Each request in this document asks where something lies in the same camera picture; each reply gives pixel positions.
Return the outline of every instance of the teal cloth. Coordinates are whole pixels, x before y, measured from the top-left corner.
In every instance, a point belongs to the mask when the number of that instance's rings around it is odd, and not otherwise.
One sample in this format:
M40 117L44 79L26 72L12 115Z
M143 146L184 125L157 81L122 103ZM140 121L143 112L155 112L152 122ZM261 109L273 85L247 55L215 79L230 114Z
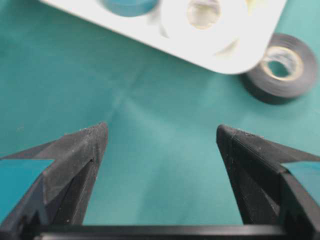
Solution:
M288 0L277 32L320 57L320 1ZM242 224L216 129L320 155L320 86L265 104L223 75L45 6L0 1L0 155L107 122L84 224Z

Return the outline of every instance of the white plastic tray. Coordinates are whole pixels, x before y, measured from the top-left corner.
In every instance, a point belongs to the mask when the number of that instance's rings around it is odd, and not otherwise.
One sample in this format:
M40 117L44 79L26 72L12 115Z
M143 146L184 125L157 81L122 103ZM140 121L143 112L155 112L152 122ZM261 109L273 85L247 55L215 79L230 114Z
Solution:
M213 72L240 74L252 69L264 56L287 0L247 0L246 30L230 47L214 55L192 54L165 37L159 7L146 15L122 17L108 11L100 0L40 1Z

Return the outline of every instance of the black electrical tape roll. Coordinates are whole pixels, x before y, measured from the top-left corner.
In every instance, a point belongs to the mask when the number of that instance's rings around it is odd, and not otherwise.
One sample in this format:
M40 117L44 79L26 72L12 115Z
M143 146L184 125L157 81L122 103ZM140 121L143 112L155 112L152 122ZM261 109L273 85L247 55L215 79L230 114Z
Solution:
M283 64L288 76L276 76L268 65L270 62ZM276 33L262 61L247 75L256 87L272 96L294 98L316 83L317 70L316 57L305 43L293 36Z

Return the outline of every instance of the white tape roll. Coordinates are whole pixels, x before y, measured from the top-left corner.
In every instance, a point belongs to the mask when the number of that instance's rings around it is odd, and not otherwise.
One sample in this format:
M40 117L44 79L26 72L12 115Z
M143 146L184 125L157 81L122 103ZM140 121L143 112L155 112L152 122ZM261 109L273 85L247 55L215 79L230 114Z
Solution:
M167 36L194 52L225 49L240 36L247 18L246 0L162 0Z

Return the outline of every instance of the tape roll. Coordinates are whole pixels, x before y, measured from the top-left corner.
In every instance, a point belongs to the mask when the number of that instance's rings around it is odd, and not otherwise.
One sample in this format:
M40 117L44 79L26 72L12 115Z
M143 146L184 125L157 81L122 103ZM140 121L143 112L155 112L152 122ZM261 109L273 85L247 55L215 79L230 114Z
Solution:
M246 0L163 0L161 23L179 46L217 53L233 43L246 26Z
M124 17L136 17L153 9L158 0L103 0L113 13Z
M287 72L279 75L272 63L280 63ZM317 60L299 39L276 33L262 61L247 73L251 82L273 96L294 98L307 92L317 81Z

